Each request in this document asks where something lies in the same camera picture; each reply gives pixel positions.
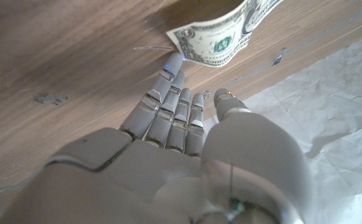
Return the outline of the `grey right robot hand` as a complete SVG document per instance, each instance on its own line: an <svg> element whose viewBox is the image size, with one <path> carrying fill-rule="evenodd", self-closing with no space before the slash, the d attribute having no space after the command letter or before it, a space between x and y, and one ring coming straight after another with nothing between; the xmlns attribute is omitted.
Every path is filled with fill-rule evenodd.
<svg viewBox="0 0 362 224"><path fill-rule="evenodd" d="M119 129L63 146L0 223L314 223L309 165L294 138L222 88L218 123L183 87L175 52Z"/></svg>

